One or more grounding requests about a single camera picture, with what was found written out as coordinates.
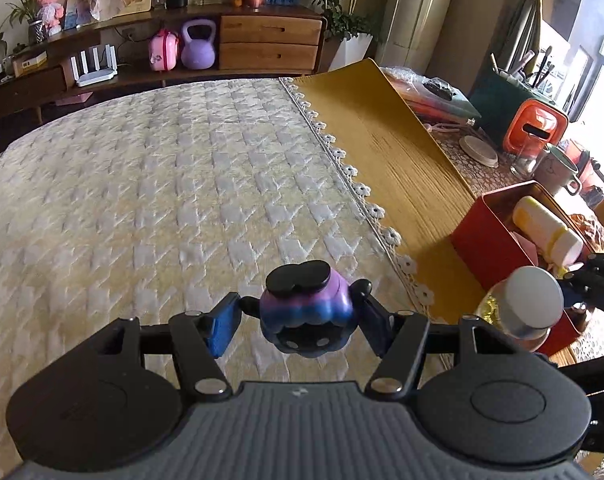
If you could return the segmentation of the white yellow plastic bottle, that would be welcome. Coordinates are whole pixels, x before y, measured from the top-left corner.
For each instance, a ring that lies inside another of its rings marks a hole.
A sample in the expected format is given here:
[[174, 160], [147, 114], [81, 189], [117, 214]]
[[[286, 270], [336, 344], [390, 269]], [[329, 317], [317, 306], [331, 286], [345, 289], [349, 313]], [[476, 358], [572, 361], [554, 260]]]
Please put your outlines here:
[[582, 238], [534, 197], [518, 200], [512, 222], [541, 249], [547, 263], [567, 268], [578, 261], [584, 247]]

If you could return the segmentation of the clear jar silver lid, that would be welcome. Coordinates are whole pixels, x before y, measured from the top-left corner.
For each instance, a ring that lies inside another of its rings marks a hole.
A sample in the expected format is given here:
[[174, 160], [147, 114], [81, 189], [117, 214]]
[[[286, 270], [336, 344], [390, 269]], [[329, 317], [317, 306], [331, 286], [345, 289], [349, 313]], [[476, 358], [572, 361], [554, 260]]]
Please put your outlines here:
[[539, 266], [520, 266], [495, 284], [474, 314], [515, 341], [536, 351], [564, 313], [564, 294], [556, 280]]

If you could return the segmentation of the purple blue mushroom toy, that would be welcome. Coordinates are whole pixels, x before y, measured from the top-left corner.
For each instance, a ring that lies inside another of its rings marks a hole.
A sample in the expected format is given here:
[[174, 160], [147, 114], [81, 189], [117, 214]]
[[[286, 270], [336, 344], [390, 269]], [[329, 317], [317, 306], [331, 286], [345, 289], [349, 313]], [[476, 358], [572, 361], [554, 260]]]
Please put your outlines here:
[[314, 359], [346, 345], [357, 328], [356, 305], [371, 294], [366, 278], [350, 283], [329, 263], [311, 260], [278, 266], [262, 295], [242, 297], [239, 307], [279, 351]]

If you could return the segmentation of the red metal tin box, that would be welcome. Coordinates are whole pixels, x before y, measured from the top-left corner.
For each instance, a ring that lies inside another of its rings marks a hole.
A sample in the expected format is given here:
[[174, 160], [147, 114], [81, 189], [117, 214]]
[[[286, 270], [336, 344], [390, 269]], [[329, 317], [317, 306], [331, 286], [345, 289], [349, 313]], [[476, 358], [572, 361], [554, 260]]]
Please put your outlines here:
[[[538, 249], [512, 222], [512, 212], [520, 198], [532, 196], [570, 229], [582, 238], [584, 247], [576, 263], [563, 268], [547, 263]], [[543, 185], [524, 182], [509, 188], [482, 195], [454, 229], [451, 241], [462, 261], [487, 293], [495, 284], [503, 281], [520, 266], [539, 266], [556, 280], [570, 269], [579, 266], [586, 257], [596, 252], [573, 222], [546, 191]], [[546, 356], [567, 348], [584, 333], [588, 316], [593, 309], [585, 304], [564, 307], [560, 321], [552, 328], [540, 350]]]

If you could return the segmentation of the white ceramic mug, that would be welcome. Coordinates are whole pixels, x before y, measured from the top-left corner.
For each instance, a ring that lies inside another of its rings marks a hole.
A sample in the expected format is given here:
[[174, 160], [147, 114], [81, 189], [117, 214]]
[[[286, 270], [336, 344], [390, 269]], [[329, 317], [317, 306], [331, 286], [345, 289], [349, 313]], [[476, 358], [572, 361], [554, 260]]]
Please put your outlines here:
[[547, 143], [543, 156], [533, 173], [534, 180], [546, 188], [550, 195], [556, 195], [564, 188], [570, 196], [582, 191], [578, 168], [556, 145]]

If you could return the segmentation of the clear drinking glass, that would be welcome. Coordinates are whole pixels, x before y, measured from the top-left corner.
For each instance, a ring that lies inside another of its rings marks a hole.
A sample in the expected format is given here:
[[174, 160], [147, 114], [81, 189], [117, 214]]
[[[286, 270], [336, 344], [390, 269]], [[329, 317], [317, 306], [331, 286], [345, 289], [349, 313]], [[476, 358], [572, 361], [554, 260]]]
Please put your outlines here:
[[545, 145], [545, 140], [536, 134], [527, 133], [516, 158], [510, 165], [510, 171], [519, 178], [532, 177], [538, 163], [538, 156], [544, 151]]

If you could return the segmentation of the orange tissue box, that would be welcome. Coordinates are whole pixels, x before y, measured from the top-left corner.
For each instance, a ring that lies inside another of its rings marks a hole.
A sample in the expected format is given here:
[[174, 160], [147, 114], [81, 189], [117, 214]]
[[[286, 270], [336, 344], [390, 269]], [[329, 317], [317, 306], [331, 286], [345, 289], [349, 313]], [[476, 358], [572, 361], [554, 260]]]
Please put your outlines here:
[[569, 125], [564, 112], [537, 99], [523, 101], [507, 129], [502, 148], [518, 154], [522, 148], [531, 155], [541, 153], [545, 143], [558, 144]]

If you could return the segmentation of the round cream lid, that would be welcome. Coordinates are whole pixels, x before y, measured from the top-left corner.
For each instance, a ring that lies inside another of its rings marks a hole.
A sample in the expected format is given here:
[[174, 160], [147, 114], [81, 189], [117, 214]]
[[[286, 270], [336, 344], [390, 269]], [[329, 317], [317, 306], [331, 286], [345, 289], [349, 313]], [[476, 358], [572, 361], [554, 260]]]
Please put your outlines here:
[[482, 166], [496, 168], [500, 164], [494, 148], [476, 136], [463, 136], [459, 139], [459, 146], [465, 154]]

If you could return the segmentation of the cream quilted table cover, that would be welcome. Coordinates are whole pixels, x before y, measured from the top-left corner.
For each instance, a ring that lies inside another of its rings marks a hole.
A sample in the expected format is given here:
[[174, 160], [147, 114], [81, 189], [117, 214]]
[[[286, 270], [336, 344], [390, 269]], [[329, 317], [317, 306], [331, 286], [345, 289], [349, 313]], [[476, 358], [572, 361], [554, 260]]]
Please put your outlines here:
[[19, 386], [116, 318], [256, 296], [322, 259], [389, 310], [434, 296], [401, 234], [290, 78], [181, 84], [104, 102], [0, 155], [0, 477]]

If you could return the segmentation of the yellow wood-grain mat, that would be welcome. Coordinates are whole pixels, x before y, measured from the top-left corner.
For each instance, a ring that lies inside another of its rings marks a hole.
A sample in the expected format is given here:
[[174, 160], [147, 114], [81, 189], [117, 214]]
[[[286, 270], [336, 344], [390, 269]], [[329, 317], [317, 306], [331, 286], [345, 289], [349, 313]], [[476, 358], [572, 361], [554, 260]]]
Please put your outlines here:
[[401, 275], [409, 305], [454, 324], [484, 291], [457, 255], [451, 235], [476, 200], [470, 186], [372, 60], [291, 81], [312, 128]]

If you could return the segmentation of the dark green storage bag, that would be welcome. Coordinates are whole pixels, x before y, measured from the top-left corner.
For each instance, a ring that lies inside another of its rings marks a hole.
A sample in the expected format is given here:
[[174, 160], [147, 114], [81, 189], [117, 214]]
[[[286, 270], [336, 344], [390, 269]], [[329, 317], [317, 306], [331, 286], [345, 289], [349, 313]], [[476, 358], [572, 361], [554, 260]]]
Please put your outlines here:
[[540, 101], [559, 119], [558, 132], [554, 132], [552, 137], [552, 143], [557, 143], [568, 128], [568, 116], [551, 99], [527, 84], [517, 79], [509, 80], [492, 68], [485, 67], [469, 97], [470, 103], [480, 114], [477, 125], [498, 145], [503, 144], [508, 127], [515, 119], [520, 105], [527, 99]]

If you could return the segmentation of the stack of plastic folders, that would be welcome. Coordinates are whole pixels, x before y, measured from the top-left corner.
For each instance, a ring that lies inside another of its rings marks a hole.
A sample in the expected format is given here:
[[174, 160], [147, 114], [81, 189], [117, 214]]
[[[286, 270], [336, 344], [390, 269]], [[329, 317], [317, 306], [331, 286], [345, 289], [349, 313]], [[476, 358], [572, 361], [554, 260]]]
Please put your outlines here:
[[456, 87], [439, 77], [429, 78], [408, 67], [381, 67], [391, 86], [424, 122], [451, 122], [474, 126], [480, 112]]

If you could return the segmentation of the white wifi router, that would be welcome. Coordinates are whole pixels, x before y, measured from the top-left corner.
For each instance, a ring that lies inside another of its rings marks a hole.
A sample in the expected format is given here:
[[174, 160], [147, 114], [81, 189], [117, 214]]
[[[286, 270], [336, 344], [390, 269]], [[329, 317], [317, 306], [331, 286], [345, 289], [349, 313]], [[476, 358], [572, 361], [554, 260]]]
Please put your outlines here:
[[101, 84], [113, 79], [118, 74], [116, 48], [105, 44], [102, 51], [91, 47], [69, 58], [73, 80], [78, 88]]

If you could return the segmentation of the white standing air conditioner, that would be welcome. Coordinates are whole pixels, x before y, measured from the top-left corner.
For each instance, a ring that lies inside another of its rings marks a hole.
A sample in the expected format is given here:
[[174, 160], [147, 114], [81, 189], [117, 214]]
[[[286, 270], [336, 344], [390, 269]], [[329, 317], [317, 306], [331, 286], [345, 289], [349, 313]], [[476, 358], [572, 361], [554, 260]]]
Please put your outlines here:
[[376, 63], [405, 66], [423, 74], [451, 0], [388, 0], [381, 25]]

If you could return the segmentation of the pink toy case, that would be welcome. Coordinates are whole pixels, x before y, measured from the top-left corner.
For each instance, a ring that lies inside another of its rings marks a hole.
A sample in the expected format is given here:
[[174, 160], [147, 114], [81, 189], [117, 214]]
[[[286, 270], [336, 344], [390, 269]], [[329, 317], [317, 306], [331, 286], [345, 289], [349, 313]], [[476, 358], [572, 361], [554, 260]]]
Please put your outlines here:
[[154, 72], [174, 70], [180, 54], [180, 38], [172, 30], [162, 28], [149, 41], [148, 54]]

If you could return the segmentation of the purple kettlebell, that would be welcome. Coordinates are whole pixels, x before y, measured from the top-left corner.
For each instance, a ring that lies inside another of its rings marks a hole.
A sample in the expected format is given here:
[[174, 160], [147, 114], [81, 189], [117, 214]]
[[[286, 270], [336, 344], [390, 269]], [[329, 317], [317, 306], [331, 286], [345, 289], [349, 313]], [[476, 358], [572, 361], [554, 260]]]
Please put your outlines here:
[[[204, 26], [209, 29], [209, 37], [206, 39], [195, 39], [190, 36], [189, 29], [191, 27]], [[217, 29], [214, 21], [206, 20], [191, 20], [185, 22], [182, 26], [182, 35], [184, 46], [180, 59], [183, 66], [188, 70], [208, 70], [215, 63], [214, 38]]]

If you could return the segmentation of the wooden drawer cabinet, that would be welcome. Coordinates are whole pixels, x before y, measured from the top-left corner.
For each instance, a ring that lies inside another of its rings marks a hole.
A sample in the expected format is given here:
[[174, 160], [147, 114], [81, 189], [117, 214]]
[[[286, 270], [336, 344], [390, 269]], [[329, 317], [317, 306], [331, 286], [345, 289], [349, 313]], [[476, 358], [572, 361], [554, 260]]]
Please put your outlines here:
[[[103, 44], [108, 32], [125, 32], [140, 25], [175, 28], [196, 18], [210, 18], [217, 27], [213, 38], [215, 60], [207, 70], [190, 70], [177, 64], [169, 72], [154, 72], [147, 61], [138, 58], [101, 84], [80, 88], [74, 82], [70, 56]], [[154, 10], [86, 25], [24, 51], [25, 55], [45, 51], [46, 63], [33, 73], [0, 82], [0, 118], [30, 108], [37, 110], [46, 103], [86, 91], [174, 80], [311, 75], [319, 68], [325, 28], [325, 20], [303, 6], [247, 10], [229, 4]]]

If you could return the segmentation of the green potted plant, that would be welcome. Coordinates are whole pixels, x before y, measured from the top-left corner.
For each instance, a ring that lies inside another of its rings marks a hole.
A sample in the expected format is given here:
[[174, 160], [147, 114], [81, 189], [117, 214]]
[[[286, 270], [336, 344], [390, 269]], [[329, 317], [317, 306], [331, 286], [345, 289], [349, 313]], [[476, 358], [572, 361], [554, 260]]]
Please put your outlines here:
[[325, 21], [319, 73], [331, 72], [366, 58], [374, 42], [374, 28], [357, 14], [358, 0], [308, 0]]

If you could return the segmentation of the small potted plant left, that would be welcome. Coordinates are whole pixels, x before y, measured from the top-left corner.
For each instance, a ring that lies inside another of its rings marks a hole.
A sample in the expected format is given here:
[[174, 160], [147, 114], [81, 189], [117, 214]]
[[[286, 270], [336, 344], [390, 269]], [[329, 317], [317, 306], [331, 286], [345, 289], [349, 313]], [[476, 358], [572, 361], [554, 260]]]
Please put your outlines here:
[[29, 45], [41, 44], [46, 39], [45, 26], [40, 18], [40, 4], [38, 0], [16, 0], [7, 2], [10, 9], [8, 21], [28, 24]]

